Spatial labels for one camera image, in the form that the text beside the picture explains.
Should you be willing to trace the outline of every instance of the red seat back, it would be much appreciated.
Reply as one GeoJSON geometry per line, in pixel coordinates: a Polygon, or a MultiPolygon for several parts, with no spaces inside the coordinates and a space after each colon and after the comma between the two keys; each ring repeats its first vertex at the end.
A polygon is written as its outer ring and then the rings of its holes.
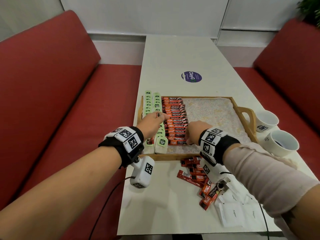
{"type": "Polygon", "coordinates": [[[254,65],[320,130],[319,54],[320,30],[292,19],[254,65]]]}
{"type": "Polygon", "coordinates": [[[0,42],[0,210],[99,60],[73,11],[0,42]]]}

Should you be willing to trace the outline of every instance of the wristband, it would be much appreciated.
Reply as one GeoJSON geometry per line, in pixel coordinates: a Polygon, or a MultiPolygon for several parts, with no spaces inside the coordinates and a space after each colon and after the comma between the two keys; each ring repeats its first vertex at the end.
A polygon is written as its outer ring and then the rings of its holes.
{"type": "Polygon", "coordinates": [[[224,152],[233,144],[240,143],[234,137],[218,128],[212,127],[204,130],[199,137],[200,155],[213,167],[219,163],[223,165],[224,152]]]}
{"type": "Polygon", "coordinates": [[[143,134],[137,127],[119,127],[108,133],[98,147],[114,147],[122,160],[120,168],[126,168],[141,154],[144,149],[143,141],[143,134]]]}

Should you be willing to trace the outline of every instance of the white paper cup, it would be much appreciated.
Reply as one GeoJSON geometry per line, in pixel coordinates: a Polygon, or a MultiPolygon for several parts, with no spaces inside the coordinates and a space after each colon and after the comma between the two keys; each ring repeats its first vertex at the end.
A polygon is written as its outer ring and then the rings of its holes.
{"type": "Polygon", "coordinates": [[[284,157],[299,149],[297,139],[284,130],[270,132],[261,145],[267,152],[278,157],[284,157]]]}
{"type": "Polygon", "coordinates": [[[278,117],[267,110],[259,111],[256,113],[257,118],[257,128],[256,131],[263,132],[267,131],[279,123],[278,117]]]}

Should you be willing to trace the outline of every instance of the wooden tray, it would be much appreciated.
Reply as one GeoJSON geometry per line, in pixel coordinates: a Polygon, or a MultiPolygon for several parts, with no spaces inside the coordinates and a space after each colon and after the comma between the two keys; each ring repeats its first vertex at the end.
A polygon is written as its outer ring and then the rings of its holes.
{"type": "MultiPolygon", "coordinates": [[[[236,102],[232,97],[203,97],[203,96],[165,96],[165,97],[176,97],[176,98],[185,98],[185,99],[201,99],[201,98],[225,98],[229,99],[233,104],[233,109],[238,115],[245,132],[248,134],[248,137],[252,142],[258,143],[256,137],[256,115],[254,111],[250,108],[238,107],[236,102]],[[248,124],[245,117],[242,113],[247,113],[250,118],[250,123],[248,124]]],[[[142,110],[143,110],[143,96],[141,97],[141,105],[138,109],[138,123],[142,120],[142,110]]],[[[150,156],[154,161],[175,161],[182,160],[188,157],[199,156],[199,154],[143,154],[140,156],[150,156]]]]}

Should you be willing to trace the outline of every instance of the hand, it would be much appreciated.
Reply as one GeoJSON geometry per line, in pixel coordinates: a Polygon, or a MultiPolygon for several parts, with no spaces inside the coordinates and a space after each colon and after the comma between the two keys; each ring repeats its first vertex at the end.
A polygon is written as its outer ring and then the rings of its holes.
{"type": "Polygon", "coordinates": [[[194,143],[199,146],[200,134],[211,127],[213,126],[201,120],[190,122],[186,128],[186,143],[188,145],[194,143]]]}
{"type": "Polygon", "coordinates": [[[136,127],[141,130],[144,140],[146,140],[153,137],[160,128],[160,124],[167,119],[169,119],[169,115],[162,112],[153,112],[147,114],[136,127]]]}

